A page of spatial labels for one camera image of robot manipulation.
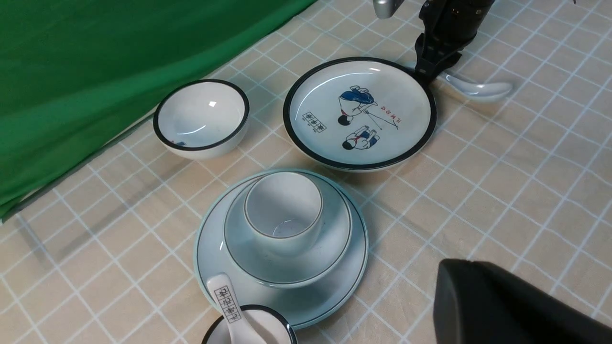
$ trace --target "plate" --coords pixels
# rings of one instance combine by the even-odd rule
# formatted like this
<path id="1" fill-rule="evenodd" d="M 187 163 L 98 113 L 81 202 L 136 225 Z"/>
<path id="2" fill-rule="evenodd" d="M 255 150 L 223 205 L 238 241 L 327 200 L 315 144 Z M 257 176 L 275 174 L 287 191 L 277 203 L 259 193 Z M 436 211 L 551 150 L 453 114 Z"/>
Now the plate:
<path id="1" fill-rule="evenodd" d="M 339 192 L 321 178 L 311 180 L 323 196 L 323 227 L 313 247 L 297 256 L 278 256 L 258 247 L 244 215 L 246 194 L 254 181 L 234 200 L 225 220 L 228 253 L 245 273 L 268 286 L 298 288 L 322 278 L 342 258 L 351 239 L 351 216 Z"/>
<path id="2" fill-rule="evenodd" d="M 287 133 L 332 168 L 372 171 L 397 164 L 415 154 L 436 126 L 433 94 L 413 73 L 376 58 L 315 67 L 285 99 Z"/>
<path id="3" fill-rule="evenodd" d="M 304 288 L 276 289 L 256 283 L 252 278 L 242 273 L 234 263 L 230 262 L 231 258 L 225 247 L 221 225 L 227 210 L 234 198 L 249 181 L 276 171 L 267 171 L 247 178 L 226 191 L 213 204 L 196 234 L 193 260 L 195 275 L 200 288 L 217 310 L 219 310 L 218 305 L 211 298 L 203 281 L 224 272 L 234 283 L 240 304 L 259 304 L 274 309 L 282 314 L 294 329 L 300 329 L 327 318 L 353 294 L 364 275 L 368 238 L 363 216 L 357 210 L 354 201 L 342 192 L 335 182 L 309 171 L 283 171 L 296 171 L 317 176 L 340 191 L 349 204 L 351 217 L 355 219 L 351 242 L 345 256 L 331 274 L 327 274 L 321 280 Z"/>

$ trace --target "small bowl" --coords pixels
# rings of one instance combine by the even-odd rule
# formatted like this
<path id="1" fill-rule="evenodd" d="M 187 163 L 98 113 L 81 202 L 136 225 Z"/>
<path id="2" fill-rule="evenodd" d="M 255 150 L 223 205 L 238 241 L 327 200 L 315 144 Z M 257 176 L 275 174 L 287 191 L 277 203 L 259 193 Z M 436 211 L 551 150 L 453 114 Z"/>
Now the small bowl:
<path id="1" fill-rule="evenodd" d="M 289 322 L 275 310 L 262 305 L 240 306 L 242 313 L 267 344 L 297 344 Z M 231 344 L 227 323 L 220 316 L 206 332 L 202 344 Z"/>
<path id="2" fill-rule="evenodd" d="M 321 232 L 323 196 L 310 178 L 295 172 L 268 174 L 253 184 L 244 214 L 255 240 L 270 252 L 297 256 Z"/>
<path id="3" fill-rule="evenodd" d="M 206 160 L 234 149 L 247 133 L 248 99 L 223 80 L 198 80 L 168 94 L 153 116 L 157 138 L 178 156 Z"/>

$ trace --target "large plate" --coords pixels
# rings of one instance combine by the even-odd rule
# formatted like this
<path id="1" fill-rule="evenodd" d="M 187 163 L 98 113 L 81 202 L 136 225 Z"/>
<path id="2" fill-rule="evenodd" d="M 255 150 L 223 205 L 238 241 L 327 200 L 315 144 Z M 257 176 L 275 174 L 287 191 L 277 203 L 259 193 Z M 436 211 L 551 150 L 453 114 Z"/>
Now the large plate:
<path id="1" fill-rule="evenodd" d="M 375 58 L 344 58 L 302 76 L 285 100 L 294 143 L 342 170 L 378 170 L 415 154 L 431 137 L 436 105 L 414 72 Z"/>
<path id="2" fill-rule="evenodd" d="M 249 184 L 249 181 L 276 171 L 267 171 L 247 178 L 230 188 L 212 205 L 196 234 L 193 257 L 195 275 L 204 295 L 217 310 L 218 305 L 211 298 L 205 282 L 208 278 L 224 272 L 234 285 L 238 303 L 242 305 L 258 304 L 274 309 L 283 315 L 294 329 L 300 329 L 327 318 L 353 294 L 363 277 L 367 262 L 367 229 L 354 201 L 342 192 L 338 184 L 310 171 L 282 170 L 297 171 L 319 177 L 341 192 L 351 208 L 351 217 L 354 219 L 353 233 L 349 248 L 334 267 L 334 271 L 314 284 L 303 288 L 282 290 L 257 283 L 230 261 L 230 255 L 223 240 L 223 222 L 232 201 Z"/>

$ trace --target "black object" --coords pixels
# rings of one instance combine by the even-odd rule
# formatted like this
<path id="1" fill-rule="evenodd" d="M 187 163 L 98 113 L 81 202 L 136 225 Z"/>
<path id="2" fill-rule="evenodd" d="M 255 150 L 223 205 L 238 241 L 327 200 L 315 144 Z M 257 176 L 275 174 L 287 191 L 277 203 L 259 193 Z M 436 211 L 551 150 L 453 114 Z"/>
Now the black object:
<path id="1" fill-rule="evenodd" d="M 486 262 L 439 264 L 438 344 L 610 344 L 612 329 Z"/>
<path id="2" fill-rule="evenodd" d="M 419 18 L 425 32 L 414 45 L 417 74 L 433 81 L 443 70 L 454 66 L 470 44 L 495 0 L 427 0 Z"/>

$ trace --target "green backdrop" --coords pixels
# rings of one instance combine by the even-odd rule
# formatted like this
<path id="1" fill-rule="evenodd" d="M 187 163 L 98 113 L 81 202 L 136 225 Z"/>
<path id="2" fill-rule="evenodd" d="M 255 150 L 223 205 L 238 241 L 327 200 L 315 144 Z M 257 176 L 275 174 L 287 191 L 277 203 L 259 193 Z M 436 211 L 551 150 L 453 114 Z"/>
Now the green backdrop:
<path id="1" fill-rule="evenodd" d="M 0 218 L 315 0 L 0 3 Z"/>

